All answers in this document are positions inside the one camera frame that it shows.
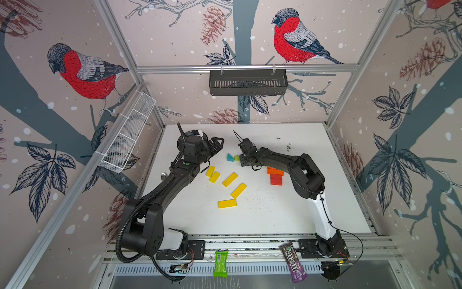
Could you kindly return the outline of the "orange long block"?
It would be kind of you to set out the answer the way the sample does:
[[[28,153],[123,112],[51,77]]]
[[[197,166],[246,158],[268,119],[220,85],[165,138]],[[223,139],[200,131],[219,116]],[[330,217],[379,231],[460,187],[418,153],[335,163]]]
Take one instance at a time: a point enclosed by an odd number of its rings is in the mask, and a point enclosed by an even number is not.
[[[275,169],[275,168],[272,168],[272,167],[267,167],[267,173],[269,175],[281,175],[281,176],[284,176],[284,174],[285,174],[284,171],[279,170],[279,169]]]

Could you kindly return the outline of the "yellow block bottom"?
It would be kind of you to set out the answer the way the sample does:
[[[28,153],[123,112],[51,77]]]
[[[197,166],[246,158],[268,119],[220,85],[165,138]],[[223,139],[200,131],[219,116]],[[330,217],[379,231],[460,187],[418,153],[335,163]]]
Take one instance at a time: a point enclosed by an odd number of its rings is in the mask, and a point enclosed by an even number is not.
[[[230,200],[225,200],[225,201],[219,201],[218,202],[218,207],[219,209],[223,208],[232,208],[237,206],[237,200],[236,199],[230,199]]]

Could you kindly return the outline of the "red block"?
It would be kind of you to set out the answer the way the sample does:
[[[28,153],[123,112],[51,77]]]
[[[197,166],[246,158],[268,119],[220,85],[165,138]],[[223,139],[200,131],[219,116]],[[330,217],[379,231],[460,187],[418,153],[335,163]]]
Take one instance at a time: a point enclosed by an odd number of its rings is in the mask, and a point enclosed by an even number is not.
[[[276,185],[276,186],[282,186],[283,181],[282,181],[282,179],[279,179],[279,178],[273,178],[273,179],[270,179],[270,184],[271,185]]]
[[[271,180],[281,181],[282,175],[270,175]]]

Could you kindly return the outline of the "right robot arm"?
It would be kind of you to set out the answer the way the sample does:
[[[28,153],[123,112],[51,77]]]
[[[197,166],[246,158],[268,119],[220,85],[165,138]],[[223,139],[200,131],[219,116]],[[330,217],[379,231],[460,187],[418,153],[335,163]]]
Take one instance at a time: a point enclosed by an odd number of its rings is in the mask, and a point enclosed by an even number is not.
[[[308,208],[315,225],[315,241],[306,249],[310,254],[325,258],[349,258],[346,243],[340,229],[333,225],[325,204],[323,193],[325,177],[308,154],[285,155],[268,148],[257,148],[252,142],[238,145],[242,167],[250,166],[255,171],[261,167],[272,167],[288,173],[294,190],[308,200]]]

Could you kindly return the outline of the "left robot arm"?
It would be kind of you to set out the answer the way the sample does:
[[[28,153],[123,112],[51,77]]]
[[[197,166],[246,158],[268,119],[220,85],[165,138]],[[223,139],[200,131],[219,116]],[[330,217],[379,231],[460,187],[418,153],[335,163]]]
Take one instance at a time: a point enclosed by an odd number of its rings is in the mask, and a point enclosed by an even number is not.
[[[125,204],[115,241],[115,254],[123,263],[142,256],[152,257],[161,250],[164,210],[202,172],[201,165],[210,163],[224,147],[225,140],[221,137],[209,138],[198,130],[184,132],[181,125],[178,129],[179,153],[170,163],[170,173],[150,193]]]

